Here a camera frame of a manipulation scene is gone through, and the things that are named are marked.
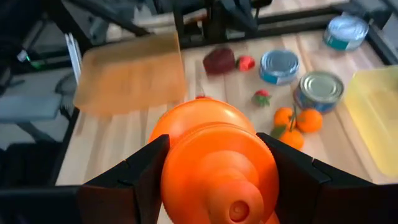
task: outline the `wooden table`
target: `wooden table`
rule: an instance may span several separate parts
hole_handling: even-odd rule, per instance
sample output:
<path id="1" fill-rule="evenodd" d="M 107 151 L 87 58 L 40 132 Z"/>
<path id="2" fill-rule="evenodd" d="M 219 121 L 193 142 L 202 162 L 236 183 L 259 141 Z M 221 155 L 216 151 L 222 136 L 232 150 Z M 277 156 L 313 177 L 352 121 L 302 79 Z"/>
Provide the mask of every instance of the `wooden table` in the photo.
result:
<path id="1" fill-rule="evenodd" d="M 275 0 L 262 14 L 307 9 L 336 2 L 333 0 Z M 264 52 L 272 49 L 290 49 L 300 60 L 298 77 L 313 70 L 326 70 L 340 76 L 347 84 L 353 73 L 360 69 L 381 67 L 382 62 L 368 43 L 349 53 L 338 53 L 322 42 L 323 32 L 303 32 L 231 44 L 235 55 L 252 55 L 259 62 Z M 241 110 L 258 132 L 269 133 L 272 115 L 281 106 L 291 106 L 292 90 L 298 80 L 287 86 L 269 85 L 258 75 L 257 67 L 248 73 L 233 72 L 221 77 L 207 77 L 202 65 L 204 56 L 212 47 L 182 52 L 188 93 L 185 101 L 204 93 L 223 100 Z M 265 88 L 272 95 L 271 106 L 258 108 L 251 97 Z M 158 118 L 181 102 L 173 102 L 147 110 L 132 111 L 126 115 L 96 118 L 81 113 L 65 155 L 57 185 L 82 184 L 101 174 L 140 149 L 148 140 Z M 305 135 L 303 152 L 341 170 L 375 183 L 391 182 L 380 175 L 364 145 L 344 103 L 324 116 L 322 130 Z M 159 223 L 170 223 L 164 211 Z"/>

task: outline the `fruit stem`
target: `fruit stem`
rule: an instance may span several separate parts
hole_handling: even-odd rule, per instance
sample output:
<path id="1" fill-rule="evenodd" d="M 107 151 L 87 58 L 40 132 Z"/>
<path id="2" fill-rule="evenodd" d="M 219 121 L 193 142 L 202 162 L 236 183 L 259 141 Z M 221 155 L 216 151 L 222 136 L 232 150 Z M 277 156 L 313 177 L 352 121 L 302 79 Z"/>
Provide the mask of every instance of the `fruit stem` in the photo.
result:
<path id="1" fill-rule="evenodd" d="M 290 130 L 289 130 L 290 132 L 293 131 L 293 122 L 296 119 L 296 115 L 297 115 L 296 105 L 293 104 L 293 118 L 292 118 L 292 121 L 290 122 Z"/>

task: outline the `tin can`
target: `tin can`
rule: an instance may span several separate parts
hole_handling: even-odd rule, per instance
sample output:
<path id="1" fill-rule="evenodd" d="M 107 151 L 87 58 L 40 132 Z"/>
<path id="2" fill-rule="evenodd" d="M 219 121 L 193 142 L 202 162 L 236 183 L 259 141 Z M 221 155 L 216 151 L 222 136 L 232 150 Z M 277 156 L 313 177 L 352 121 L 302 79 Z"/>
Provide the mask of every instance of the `tin can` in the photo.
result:
<path id="1" fill-rule="evenodd" d="M 325 43 L 336 50 L 357 49 L 368 34 L 369 25 L 349 15 L 333 18 L 323 35 Z"/>
<path id="2" fill-rule="evenodd" d="M 273 50 L 261 58 L 260 77 L 271 84 L 283 85 L 292 82 L 299 69 L 299 58 L 288 50 Z"/>
<path id="3" fill-rule="evenodd" d="M 314 108 L 321 113 L 331 111 L 344 92 L 344 84 L 328 72 L 310 72 L 300 79 L 294 100 L 301 109 Z"/>

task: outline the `orange fruit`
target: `orange fruit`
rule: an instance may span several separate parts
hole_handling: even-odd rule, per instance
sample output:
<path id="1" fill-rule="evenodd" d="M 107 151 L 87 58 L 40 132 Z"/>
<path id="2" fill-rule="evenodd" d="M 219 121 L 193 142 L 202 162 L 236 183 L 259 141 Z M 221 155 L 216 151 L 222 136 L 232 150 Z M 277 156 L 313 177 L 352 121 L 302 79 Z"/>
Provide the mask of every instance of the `orange fruit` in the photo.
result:
<path id="1" fill-rule="evenodd" d="M 279 140 L 286 145 L 301 150 L 304 146 L 304 137 L 297 129 L 287 129 L 280 137 Z"/>
<path id="2" fill-rule="evenodd" d="M 274 126 L 286 125 L 290 128 L 292 123 L 294 111 L 292 108 L 279 108 L 274 115 Z M 293 128 L 296 125 L 296 120 L 293 121 Z"/>
<path id="3" fill-rule="evenodd" d="M 304 133 L 314 133 L 322 128 L 322 114 L 315 109 L 303 110 L 297 116 L 297 127 Z"/>

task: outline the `orange plastic bottle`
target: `orange plastic bottle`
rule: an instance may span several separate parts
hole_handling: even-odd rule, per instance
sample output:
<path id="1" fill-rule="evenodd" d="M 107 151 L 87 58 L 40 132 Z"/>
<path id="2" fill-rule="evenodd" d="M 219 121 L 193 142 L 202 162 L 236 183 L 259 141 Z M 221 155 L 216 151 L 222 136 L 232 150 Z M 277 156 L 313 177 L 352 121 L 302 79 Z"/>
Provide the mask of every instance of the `orange plastic bottle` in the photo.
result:
<path id="1" fill-rule="evenodd" d="M 189 101 L 161 117 L 150 141 L 161 134 L 171 146 L 162 200 L 175 224 L 267 223 L 279 193 L 277 167 L 240 111 L 212 99 Z"/>

